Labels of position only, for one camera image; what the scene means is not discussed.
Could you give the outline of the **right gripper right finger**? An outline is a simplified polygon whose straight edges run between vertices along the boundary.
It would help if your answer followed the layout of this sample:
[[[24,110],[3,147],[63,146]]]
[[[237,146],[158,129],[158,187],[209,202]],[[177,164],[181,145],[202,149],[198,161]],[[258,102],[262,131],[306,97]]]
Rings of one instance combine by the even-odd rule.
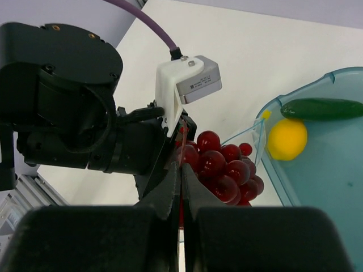
[[[226,205],[188,164],[181,185],[187,271],[353,271],[323,211]]]

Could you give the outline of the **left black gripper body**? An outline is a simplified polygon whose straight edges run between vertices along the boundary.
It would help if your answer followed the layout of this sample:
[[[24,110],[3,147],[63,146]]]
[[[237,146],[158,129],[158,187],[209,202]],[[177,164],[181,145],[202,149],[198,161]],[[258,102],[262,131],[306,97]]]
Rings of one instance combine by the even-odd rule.
[[[144,198],[167,174],[177,141],[181,140],[183,124],[187,125],[187,139],[193,140],[197,125],[183,111],[171,137],[162,127],[157,110],[148,107],[126,113],[118,108],[118,123],[102,145],[83,154],[68,151],[56,133],[35,129],[20,132],[17,150],[27,164],[125,173],[133,175],[138,196]]]

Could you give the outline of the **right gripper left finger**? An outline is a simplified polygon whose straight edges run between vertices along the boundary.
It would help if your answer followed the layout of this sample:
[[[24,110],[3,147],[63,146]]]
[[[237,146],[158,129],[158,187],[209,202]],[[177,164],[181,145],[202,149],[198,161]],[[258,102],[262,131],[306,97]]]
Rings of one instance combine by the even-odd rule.
[[[25,214],[2,271],[178,271],[180,167],[133,206],[49,206]]]

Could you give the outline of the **red grape bunch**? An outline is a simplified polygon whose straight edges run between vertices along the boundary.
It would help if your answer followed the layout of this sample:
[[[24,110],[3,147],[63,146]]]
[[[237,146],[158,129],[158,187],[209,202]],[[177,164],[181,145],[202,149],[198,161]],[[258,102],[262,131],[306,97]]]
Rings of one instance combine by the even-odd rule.
[[[219,135],[210,130],[195,141],[176,142],[177,159],[189,164],[214,196],[232,206],[249,206],[264,191],[264,182],[256,174],[256,160],[251,157],[253,151],[246,142],[222,144]]]

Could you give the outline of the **yellow lemon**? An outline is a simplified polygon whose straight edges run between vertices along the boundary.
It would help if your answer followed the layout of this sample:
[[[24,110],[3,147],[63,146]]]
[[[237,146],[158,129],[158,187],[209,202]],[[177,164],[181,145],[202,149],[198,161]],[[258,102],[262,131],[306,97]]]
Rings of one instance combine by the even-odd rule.
[[[274,160],[290,161],[305,149],[308,133],[302,121],[283,119],[271,128],[267,149]]]

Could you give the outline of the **green cucumber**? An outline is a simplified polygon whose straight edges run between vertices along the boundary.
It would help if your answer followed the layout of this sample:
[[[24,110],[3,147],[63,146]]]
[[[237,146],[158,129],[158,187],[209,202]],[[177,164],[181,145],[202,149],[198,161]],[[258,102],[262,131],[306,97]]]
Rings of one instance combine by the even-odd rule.
[[[285,118],[304,121],[340,121],[362,117],[362,103],[346,99],[304,98],[280,108]]]

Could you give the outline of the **clear zip top bag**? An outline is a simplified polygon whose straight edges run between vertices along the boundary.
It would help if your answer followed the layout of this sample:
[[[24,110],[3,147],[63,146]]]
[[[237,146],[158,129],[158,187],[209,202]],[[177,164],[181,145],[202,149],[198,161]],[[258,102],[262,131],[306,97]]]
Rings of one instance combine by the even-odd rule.
[[[222,145],[234,144],[239,146],[241,143],[247,143],[252,147],[251,153],[247,156],[256,166],[262,165],[265,149],[267,146],[267,128],[266,124],[272,112],[265,110],[253,122],[252,126],[246,129],[236,131],[227,140],[222,142]]]

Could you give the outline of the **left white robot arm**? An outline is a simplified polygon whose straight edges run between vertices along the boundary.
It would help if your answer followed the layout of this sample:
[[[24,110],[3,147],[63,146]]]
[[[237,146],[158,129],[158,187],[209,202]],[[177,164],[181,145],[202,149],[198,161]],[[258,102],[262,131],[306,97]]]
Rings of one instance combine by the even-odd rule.
[[[28,165],[134,176],[140,197],[165,177],[180,141],[156,102],[127,113],[113,94],[117,50],[85,29],[51,23],[1,26],[1,190],[15,188],[15,151]]]

